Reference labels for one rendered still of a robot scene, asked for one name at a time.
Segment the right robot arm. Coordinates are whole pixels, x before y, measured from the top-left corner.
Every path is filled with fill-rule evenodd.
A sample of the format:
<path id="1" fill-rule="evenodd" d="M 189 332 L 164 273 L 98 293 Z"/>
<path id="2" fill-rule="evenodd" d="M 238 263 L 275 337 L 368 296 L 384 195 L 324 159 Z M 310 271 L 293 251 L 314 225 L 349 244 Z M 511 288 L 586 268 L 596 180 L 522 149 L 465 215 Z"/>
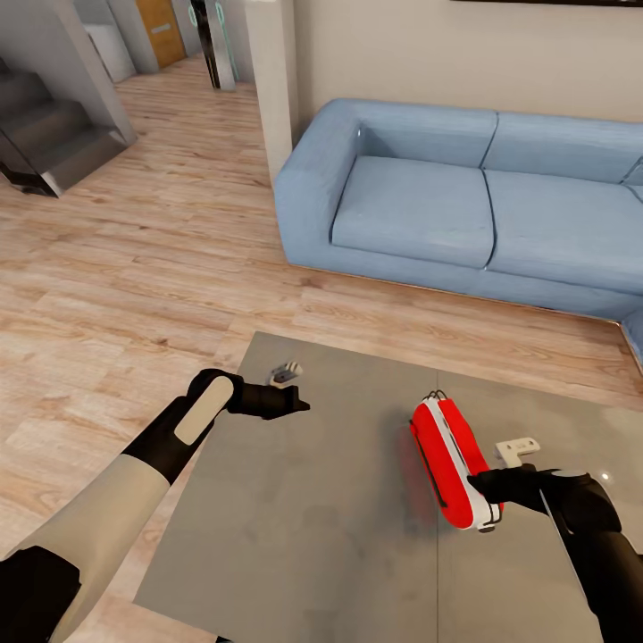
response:
<path id="1" fill-rule="evenodd" d="M 518 457 L 539 452 L 532 439 L 493 448 L 498 469 L 467 476 L 491 505 L 513 501 L 547 514 L 605 643 L 643 643 L 643 555 L 622 535 L 613 502 L 579 470 L 543 470 Z"/>

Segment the radio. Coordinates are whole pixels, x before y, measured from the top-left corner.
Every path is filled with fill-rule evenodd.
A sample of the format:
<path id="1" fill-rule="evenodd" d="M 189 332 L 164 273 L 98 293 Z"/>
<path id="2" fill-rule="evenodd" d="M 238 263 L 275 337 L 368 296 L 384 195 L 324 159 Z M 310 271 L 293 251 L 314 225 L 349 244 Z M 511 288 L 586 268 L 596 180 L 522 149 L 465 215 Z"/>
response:
<path id="1" fill-rule="evenodd" d="M 446 399 L 440 399 L 439 391 Z M 495 530 L 504 503 L 491 505 L 467 480 L 489 471 L 470 426 L 442 390 L 431 391 L 422 401 L 409 420 L 410 429 L 442 513 L 461 530 Z"/>

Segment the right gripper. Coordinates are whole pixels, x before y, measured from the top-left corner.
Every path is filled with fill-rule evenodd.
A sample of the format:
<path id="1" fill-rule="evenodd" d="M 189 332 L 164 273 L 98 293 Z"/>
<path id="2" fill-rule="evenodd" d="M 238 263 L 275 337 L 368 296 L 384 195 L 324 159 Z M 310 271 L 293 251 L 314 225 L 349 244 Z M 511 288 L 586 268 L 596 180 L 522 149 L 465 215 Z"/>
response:
<path id="1" fill-rule="evenodd" d="M 520 480 L 525 473 L 536 471 L 533 464 L 523 463 L 511 469 L 478 472 L 477 476 L 467 476 L 467 480 L 491 505 L 513 501 L 529 508 L 520 493 Z"/>

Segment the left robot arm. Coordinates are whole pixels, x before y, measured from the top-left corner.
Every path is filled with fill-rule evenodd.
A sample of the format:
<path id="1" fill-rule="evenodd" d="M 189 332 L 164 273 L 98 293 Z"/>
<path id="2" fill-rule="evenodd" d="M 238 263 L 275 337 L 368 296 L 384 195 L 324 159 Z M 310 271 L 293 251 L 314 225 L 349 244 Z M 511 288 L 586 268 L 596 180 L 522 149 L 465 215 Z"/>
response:
<path id="1" fill-rule="evenodd" d="M 281 383 L 303 368 L 287 361 L 263 385 L 203 369 L 118 457 L 0 561 L 0 643 L 63 643 L 86 619 L 139 533 L 225 407 L 271 421 L 310 410 Z"/>

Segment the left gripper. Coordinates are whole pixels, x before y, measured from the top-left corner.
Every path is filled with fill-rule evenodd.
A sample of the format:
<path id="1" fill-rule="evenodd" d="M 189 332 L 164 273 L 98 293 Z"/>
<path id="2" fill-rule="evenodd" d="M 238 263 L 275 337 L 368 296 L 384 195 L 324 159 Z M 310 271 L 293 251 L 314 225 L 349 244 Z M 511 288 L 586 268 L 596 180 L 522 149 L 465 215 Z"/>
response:
<path id="1" fill-rule="evenodd" d="M 260 391 L 259 405 L 253 416 L 262 417 L 271 421 L 289 413 L 310 410 L 310 405 L 299 400 L 298 387 L 290 385 L 286 389 L 270 388 L 270 386 L 257 385 Z"/>

